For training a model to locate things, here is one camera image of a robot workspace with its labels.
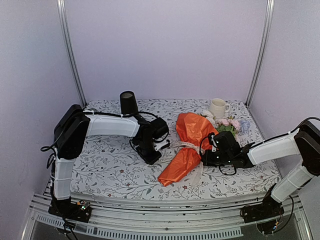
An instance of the robotic arm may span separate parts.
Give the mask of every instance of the robotic arm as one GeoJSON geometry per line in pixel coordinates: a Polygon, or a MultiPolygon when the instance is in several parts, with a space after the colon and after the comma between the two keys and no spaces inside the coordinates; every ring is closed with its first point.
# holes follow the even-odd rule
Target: robotic arm
{"type": "Polygon", "coordinates": [[[320,175],[320,131],[310,121],[303,121],[293,132],[243,148],[230,132],[210,134],[209,142],[216,151],[206,150],[202,156],[205,166],[251,168],[254,165],[291,155],[302,158],[292,171],[266,193],[261,204],[245,206],[241,216],[245,223],[259,221],[284,213],[282,202],[302,188],[314,176],[320,175]]]}
{"type": "Polygon", "coordinates": [[[92,135],[121,135],[131,137],[133,149],[147,163],[154,164],[162,155],[160,149],[170,145],[161,137],[168,135],[167,123],[148,112],[139,112],[135,95],[126,91],[120,95],[121,115],[83,111],[73,105],[54,129],[55,161],[52,164],[51,196],[49,213],[77,221],[88,222],[91,208],[87,202],[71,203],[70,183],[74,162],[83,150],[85,138],[92,135]],[[147,121],[140,114],[155,117],[147,121]]]}

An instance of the purple wall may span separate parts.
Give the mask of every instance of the purple wall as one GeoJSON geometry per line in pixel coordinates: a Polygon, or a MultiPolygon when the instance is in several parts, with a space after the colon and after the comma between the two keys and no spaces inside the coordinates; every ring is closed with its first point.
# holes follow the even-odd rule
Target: purple wall
{"type": "MultiPolygon", "coordinates": [[[[303,119],[320,117],[320,3],[276,1],[270,36],[251,111],[269,138],[288,132],[303,119]]],[[[298,157],[278,160],[285,175],[298,157]]],[[[314,239],[320,239],[320,178],[299,195],[314,239]]]]}
{"type": "Polygon", "coordinates": [[[245,100],[265,0],[66,1],[86,98],[245,100]]]}
{"type": "Polygon", "coordinates": [[[79,103],[56,0],[0,2],[0,239],[17,239],[49,179],[53,129],[79,103]]]}

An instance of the white mug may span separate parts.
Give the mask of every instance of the white mug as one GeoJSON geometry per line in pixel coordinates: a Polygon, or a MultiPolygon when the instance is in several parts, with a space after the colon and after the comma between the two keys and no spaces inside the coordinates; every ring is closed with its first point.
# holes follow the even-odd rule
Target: white mug
{"type": "Polygon", "coordinates": [[[225,113],[230,111],[230,104],[220,98],[211,101],[209,111],[217,118],[221,119],[225,113]]]}

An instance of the orange bag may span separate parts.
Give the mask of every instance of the orange bag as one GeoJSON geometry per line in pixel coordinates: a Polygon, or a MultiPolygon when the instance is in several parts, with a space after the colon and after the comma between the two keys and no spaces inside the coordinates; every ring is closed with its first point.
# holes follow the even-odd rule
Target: orange bag
{"type": "MultiPolygon", "coordinates": [[[[218,131],[212,126],[208,119],[192,112],[181,113],[176,121],[176,131],[182,142],[188,142],[195,146],[200,146],[201,140],[210,133],[218,134],[218,131]]],[[[201,145],[202,149],[209,150],[212,146],[208,139],[205,139],[201,145]]],[[[170,164],[158,177],[158,181],[165,187],[179,182],[192,169],[201,162],[199,151],[192,148],[181,149],[170,164]]]]}

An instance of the white patterned fabric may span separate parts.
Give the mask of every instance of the white patterned fabric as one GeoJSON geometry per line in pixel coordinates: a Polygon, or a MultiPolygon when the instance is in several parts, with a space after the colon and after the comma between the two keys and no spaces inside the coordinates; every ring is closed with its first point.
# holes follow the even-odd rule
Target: white patterned fabric
{"type": "MultiPolygon", "coordinates": [[[[146,99],[138,100],[140,111],[162,117],[169,126],[171,143],[180,140],[176,121],[180,113],[201,113],[207,110],[210,100],[146,99]]],[[[233,116],[241,123],[238,141],[241,146],[261,142],[262,137],[241,101],[228,101],[231,109],[225,117],[233,116]]],[[[87,110],[120,113],[120,103],[113,101],[91,101],[87,110]]],[[[144,115],[147,120],[152,117],[144,115]]],[[[158,182],[158,176],[175,157],[180,147],[161,151],[162,157],[154,164],[146,164],[130,147],[124,136],[96,135],[87,137],[82,154],[77,158],[72,171],[71,191],[86,195],[139,200],[196,200],[225,198],[252,193],[261,193],[279,180],[273,161],[253,168],[238,169],[233,176],[223,175],[216,167],[203,167],[200,181],[194,184],[196,167],[180,182],[167,187],[158,182]]],[[[232,167],[223,167],[231,174],[232,167]]]]}

